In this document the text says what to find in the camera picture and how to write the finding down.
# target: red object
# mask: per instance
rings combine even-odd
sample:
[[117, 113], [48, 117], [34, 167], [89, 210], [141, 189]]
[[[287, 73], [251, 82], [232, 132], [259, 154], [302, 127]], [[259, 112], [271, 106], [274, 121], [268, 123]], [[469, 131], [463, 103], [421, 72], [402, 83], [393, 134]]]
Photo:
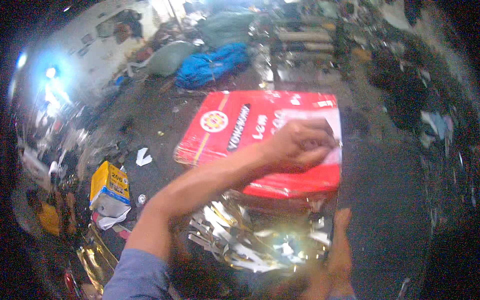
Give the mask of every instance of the red object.
[[[174, 158], [181, 164], [197, 166], [267, 139], [279, 127], [281, 122], [278, 115], [285, 109], [328, 112], [327, 119], [334, 132], [337, 131], [336, 135], [341, 138], [334, 95], [286, 91], [214, 92], [206, 97], [177, 146]], [[334, 192], [340, 182], [340, 149], [337, 156], [337, 161], [330, 160], [306, 173], [265, 176], [254, 181], [242, 192], [277, 199]]]

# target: yellow package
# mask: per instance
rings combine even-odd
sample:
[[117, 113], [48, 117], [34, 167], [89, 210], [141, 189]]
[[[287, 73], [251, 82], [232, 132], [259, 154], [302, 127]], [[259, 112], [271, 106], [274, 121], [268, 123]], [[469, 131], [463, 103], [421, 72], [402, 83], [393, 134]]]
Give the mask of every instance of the yellow package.
[[127, 174], [104, 162], [92, 176], [90, 209], [117, 218], [130, 209], [130, 205]]

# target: hand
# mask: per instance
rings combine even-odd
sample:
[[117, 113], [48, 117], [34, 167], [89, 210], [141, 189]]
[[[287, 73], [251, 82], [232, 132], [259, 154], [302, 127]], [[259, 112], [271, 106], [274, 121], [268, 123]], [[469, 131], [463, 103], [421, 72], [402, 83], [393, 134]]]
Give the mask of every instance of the hand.
[[[307, 150], [305, 144], [315, 144]], [[319, 165], [336, 147], [333, 131], [328, 122], [291, 120], [270, 139], [259, 144], [273, 172], [305, 172]]]

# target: white paper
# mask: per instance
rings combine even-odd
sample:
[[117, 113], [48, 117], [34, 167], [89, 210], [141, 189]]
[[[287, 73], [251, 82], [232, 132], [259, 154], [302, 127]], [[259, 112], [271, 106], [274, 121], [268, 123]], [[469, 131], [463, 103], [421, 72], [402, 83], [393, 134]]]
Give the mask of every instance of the white paper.
[[148, 148], [142, 148], [142, 149], [138, 150], [137, 165], [143, 166], [143, 165], [146, 165], [146, 164], [149, 164], [149, 163], [152, 162], [152, 156], [150, 154], [147, 155], [147, 157], [144, 157], [147, 150], [148, 150]]
[[121, 214], [117, 218], [111, 218], [109, 216], [103, 217], [101, 220], [98, 221], [98, 226], [102, 228], [103, 230], [107, 230], [110, 227], [112, 227], [115, 223], [119, 223], [127, 218], [127, 213], [131, 210], [132, 208], [129, 207], [123, 214]]

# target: blue sleeve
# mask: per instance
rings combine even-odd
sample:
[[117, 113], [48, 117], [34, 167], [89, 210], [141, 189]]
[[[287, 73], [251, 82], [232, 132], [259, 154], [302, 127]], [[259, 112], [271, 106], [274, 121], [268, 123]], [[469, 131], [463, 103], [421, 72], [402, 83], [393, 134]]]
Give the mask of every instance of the blue sleeve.
[[138, 249], [123, 250], [104, 300], [171, 300], [168, 267], [158, 257]]

